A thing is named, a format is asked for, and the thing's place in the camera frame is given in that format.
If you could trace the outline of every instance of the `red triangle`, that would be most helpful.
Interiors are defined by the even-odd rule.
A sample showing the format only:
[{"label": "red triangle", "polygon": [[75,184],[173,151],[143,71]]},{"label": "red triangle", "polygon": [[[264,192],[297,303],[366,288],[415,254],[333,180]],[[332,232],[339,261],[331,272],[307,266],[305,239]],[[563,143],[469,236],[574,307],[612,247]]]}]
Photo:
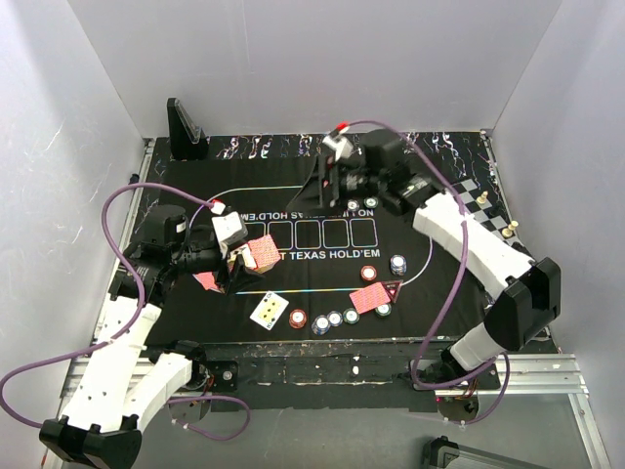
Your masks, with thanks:
[{"label": "red triangle", "polygon": [[391,302],[397,301],[397,296],[399,296],[399,290],[401,289],[401,280],[383,281],[382,286],[387,290]]}]

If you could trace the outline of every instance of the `checkered board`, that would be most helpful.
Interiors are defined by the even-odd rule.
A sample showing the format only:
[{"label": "checkered board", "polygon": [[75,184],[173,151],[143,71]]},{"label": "checkered board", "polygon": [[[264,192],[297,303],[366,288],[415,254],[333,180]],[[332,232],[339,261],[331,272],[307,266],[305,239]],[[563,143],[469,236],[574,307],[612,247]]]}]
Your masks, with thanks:
[{"label": "checkered board", "polygon": [[467,210],[475,216],[476,221],[483,227],[511,246],[515,242],[522,244],[516,234],[513,234],[513,236],[508,239],[501,234],[501,231],[508,226],[508,222],[501,215],[505,209],[500,206],[493,206],[490,202],[490,199],[492,199],[491,193],[488,194],[489,200],[487,200],[486,203],[480,204],[477,202],[477,199],[481,193],[484,192],[484,188],[478,188],[478,185],[476,185],[473,180],[467,179],[455,184],[454,189],[458,191],[460,198],[465,202]]}]

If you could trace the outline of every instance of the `poker chip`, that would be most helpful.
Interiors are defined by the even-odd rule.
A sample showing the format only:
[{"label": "poker chip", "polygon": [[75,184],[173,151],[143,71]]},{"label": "poker chip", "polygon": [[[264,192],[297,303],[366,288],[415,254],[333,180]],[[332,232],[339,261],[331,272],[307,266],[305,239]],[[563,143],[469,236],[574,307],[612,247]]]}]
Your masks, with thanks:
[{"label": "poker chip", "polygon": [[378,199],[376,197],[367,197],[364,199],[364,206],[367,208],[376,208],[378,206]]},{"label": "poker chip", "polygon": [[343,312],[343,320],[347,324],[356,324],[360,320],[360,315],[354,308],[347,308]]},{"label": "poker chip", "polygon": [[343,323],[343,315],[341,315],[338,311],[332,311],[328,315],[328,321],[330,322],[330,325],[336,327],[337,325],[341,325]]},{"label": "poker chip", "polygon": [[330,330],[330,321],[326,316],[317,316],[311,325],[314,335],[323,335]]},{"label": "poker chip", "polygon": [[375,309],[375,314],[380,318],[385,318],[391,313],[391,305],[381,305]]},{"label": "poker chip", "polygon": [[403,256],[395,255],[391,258],[391,272],[395,276],[405,275],[407,270],[406,259]]},{"label": "poker chip", "polygon": [[372,266],[364,266],[360,269],[360,277],[365,281],[372,281],[378,276],[377,271]]},{"label": "poker chip", "polygon": [[301,329],[306,324],[306,313],[303,310],[293,310],[289,315],[289,324],[294,329]]}]

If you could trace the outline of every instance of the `gray wall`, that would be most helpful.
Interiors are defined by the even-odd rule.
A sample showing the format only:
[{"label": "gray wall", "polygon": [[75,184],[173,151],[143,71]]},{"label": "gray wall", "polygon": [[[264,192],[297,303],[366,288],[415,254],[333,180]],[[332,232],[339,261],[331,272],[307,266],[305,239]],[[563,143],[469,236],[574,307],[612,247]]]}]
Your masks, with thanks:
[{"label": "gray wall", "polygon": [[69,0],[145,137],[492,128],[561,0]]},{"label": "gray wall", "polygon": [[625,4],[564,0],[494,133],[523,241],[562,266],[556,337],[625,467]]},{"label": "gray wall", "polygon": [[[89,343],[113,256],[100,210],[143,142],[65,0],[0,0],[0,373]],[[120,229],[125,197],[109,220]],[[7,386],[56,415],[68,363]],[[0,411],[0,466],[39,467],[37,431]]]}]

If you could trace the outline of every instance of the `gray floor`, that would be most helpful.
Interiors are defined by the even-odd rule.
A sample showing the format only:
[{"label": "gray floor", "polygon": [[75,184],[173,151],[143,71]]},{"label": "gray floor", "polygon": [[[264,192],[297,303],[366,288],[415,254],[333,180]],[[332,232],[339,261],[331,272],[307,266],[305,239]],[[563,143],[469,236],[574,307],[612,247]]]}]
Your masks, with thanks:
[{"label": "gray floor", "polygon": [[[506,397],[464,431],[435,418],[401,409],[258,410],[243,435],[218,443],[172,425],[169,411],[161,410],[134,467],[414,469],[423,443],[440,435],[553,469],[590,467],[567,396]],[[200,426],[227,433],[242,419],[242,412],[209,414]]]}]

